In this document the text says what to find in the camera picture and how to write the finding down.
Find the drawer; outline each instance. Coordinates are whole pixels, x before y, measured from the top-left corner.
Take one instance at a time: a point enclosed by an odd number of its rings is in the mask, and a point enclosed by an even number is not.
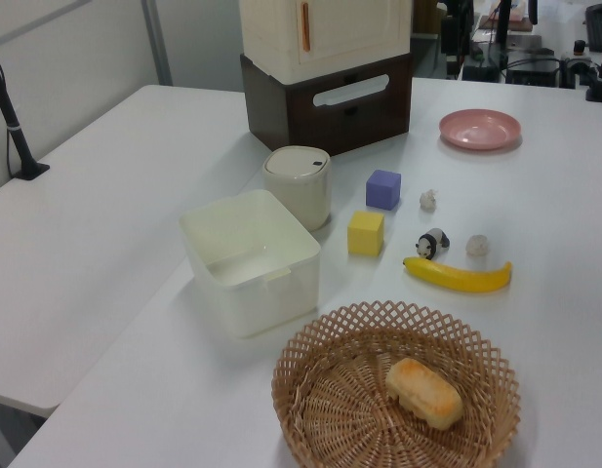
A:
[[[249,128],[271,150],[303,145],[333,156],[409,131],[411,54],[294,85],[241,63]]]

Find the woven basket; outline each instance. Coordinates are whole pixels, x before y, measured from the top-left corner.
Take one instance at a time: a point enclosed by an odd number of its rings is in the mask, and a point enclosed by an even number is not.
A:
[[[387,397],[389,368],[412,357],[459,392],[447,431]],[[487,467],[519,422],[514,371],[478,331],[404,302],[342,307],[288,342],[272,379],[285,440],[305,467]]]

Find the purple cube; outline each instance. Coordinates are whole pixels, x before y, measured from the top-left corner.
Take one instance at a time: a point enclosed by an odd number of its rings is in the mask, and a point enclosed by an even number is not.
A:
[[[400,200],[400,178],[398,173],[380,169],[374,171],[366,182],[366,205],[393,210]]]

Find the toy banana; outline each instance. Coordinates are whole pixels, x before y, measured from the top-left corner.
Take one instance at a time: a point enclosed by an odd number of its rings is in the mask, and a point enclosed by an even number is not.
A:
[[[465,293],[488,293],[506,286],[511,281],[513,266],[508,261],[500,270],[461,270],[418,256],[408,256],[403,263],[407,270],[418,278],[434,285]]]

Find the bread roll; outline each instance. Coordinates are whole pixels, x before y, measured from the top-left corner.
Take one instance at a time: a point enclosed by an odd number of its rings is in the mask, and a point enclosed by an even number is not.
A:
[[[455,387],[415,359],[394,364],[385,385],[389,397],[440,431],[463,416],[463,402]]]

